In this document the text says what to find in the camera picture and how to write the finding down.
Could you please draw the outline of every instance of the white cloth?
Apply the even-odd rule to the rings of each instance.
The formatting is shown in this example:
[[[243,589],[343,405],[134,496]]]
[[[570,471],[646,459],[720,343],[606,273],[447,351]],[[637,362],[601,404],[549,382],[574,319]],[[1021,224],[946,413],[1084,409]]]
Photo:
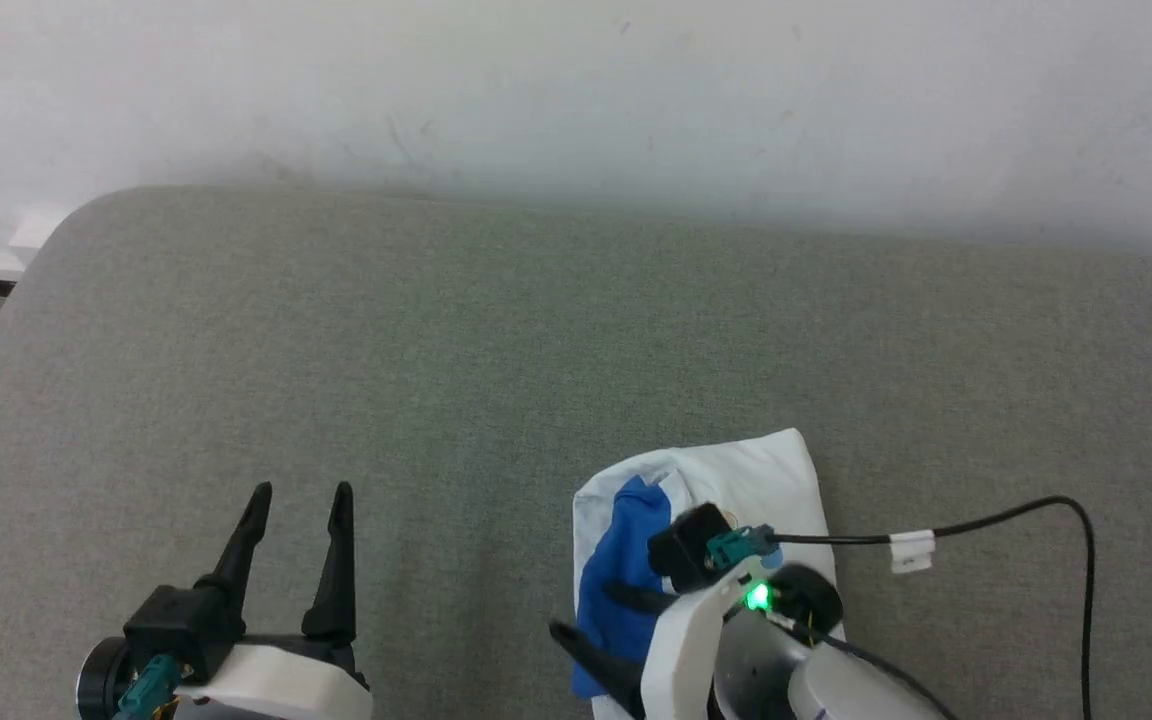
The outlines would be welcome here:
[[[690,507],[713,502],[733,528],[767,523],[779,533],[829,533],[812,457],[795,429],[737,442],[645,452],[594,475],[573,498],[576,605],[585,562],[612,524],[613,498],[635,475],[649,486],[659,484],[669,498],[670,520]],[[808,564],[838,584],[827,544],[794,544],[782,552],[782,562]],[[628,720],[627,712],[607,696],[591,703],[594,720]]]

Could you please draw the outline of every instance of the green led light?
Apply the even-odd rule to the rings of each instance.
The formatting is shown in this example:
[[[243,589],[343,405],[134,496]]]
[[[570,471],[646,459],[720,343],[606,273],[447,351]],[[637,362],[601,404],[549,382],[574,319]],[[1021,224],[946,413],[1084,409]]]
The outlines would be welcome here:
[[[745,607],[751,611],[771,611],[772,591],[767,583],[759,583],[745,593]]]

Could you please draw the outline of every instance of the white wall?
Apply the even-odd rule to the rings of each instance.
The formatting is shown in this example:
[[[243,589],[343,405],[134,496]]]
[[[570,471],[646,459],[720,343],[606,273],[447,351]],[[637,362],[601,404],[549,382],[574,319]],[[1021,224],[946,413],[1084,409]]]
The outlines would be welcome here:
[[[0,0],[0,274],[191,182],[1152,253],[1152,3]]]

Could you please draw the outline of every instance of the black cable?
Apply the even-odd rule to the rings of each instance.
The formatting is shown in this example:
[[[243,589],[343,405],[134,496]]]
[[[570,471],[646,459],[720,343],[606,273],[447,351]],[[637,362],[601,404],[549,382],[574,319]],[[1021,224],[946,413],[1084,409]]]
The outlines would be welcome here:
[[[1083,523],[1083,538],[1087,543],[1087,569],[1083,581],[1083,643],[1082,657],[1079,658],[1079,684],[1083,691],[1083,720],[1092,720],[1092,598],[1096,594],[1096,533],[1092,529],[1092,518],[1087,510],[1074,498],[1064,495],[1051,495],[1038,498],[1038,500],[1024,502],[1013,507],[1010,510],[998,511],[986,518],[972,520],[970,523],[958,523],[946,528],[933,528],[932,535],[938,538],[947,538],[972,530],[979,530],[1005,523],[1007,520],[1024,515],[1025,511],[1038,510],[1039,507],[1051,505],[1063,505],[1078,514],[1078,520]],[[768,536],[770,541],[796,543],[796,544],[890,544],[890,536]]]
[[[948,706],[946,706],[945,703],[942,703],[940,698],[937,697],[937,694],[930,691],[923,683],[919,683],[918,680],[914,679],[914,675],[905,673],[905,670],[901,670],[900,667],[897,667],[896,665],[893,665],[884,660],[879,655],[874,655],[874,653],[869,652],[867,650],[863,650],[863,647],[856,647],[854,646],[854,644],[847,641],[840,641],[839,638],[833,637],[833,635],[831,634],[819,632],[819,630],[813,630],[812,628],[808,628],[808,626],[804,623],[797,623],[797,621],[794,620],[790,621],[791,623],[794,623],[794,629],[788,629],[786,628],[786,626],[781,626],[775,620],[772,620],[772,624],[776,626],[776,628],[780,628],[781,630],[785,630],[785,632],[787,635],[790,635],[790,637],[794,637],[795,632],[801,632],[806,635],[809,639],[812,639],[813,643],[824,643],[827,644],[827,646],[833,647],[838,651],[846,652],[848,655],[858,657],[861,660],[864,660],[865,662],[873,665],[874,667],[878,667],[878,669],[882,670],[882,673],[887,673],[888,675],[892,675],[894,679],[900,680],[900,682],[909,685],[910,689],[923,696],[925,700],[931,702],[932,707],[935,707],[935,711],[940,712],[940,714],[945,717],[945,720],[958,720],[958,717],[954,714],[954,711],[948,708]]]

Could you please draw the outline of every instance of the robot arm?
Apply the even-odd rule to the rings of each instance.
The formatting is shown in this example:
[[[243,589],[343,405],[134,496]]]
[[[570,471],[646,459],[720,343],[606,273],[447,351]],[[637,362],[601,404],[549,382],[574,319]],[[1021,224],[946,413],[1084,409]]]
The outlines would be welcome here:
[[[804,564],[787,564],[767,577],[756,555],[714,556],[714,550],[738,546],[745,536],[733,533],[726,521],[717,524],[704,506],[696,510],[652,539],[662,548],[653,568],[676,570],[669,575],[673,584],[690,592],[605,588],[614,601],[658,615],[642,665],[596,647],[570,626],[550,624],[559,646],[630,717],[940,719],[886,673],[838,650],[850,646],[831,644],[827,632],[842,619],[842,601],[826,578]]]
[[[250,634],[247,575],[265,536],[273,488],[262,483],[215,570],[192,588],[159,585],[123,626],[88,653],[78,675],[82,720],[366,720],[371,692],[355,670],[353,488],[340,483],[332,541],[301,635]]]

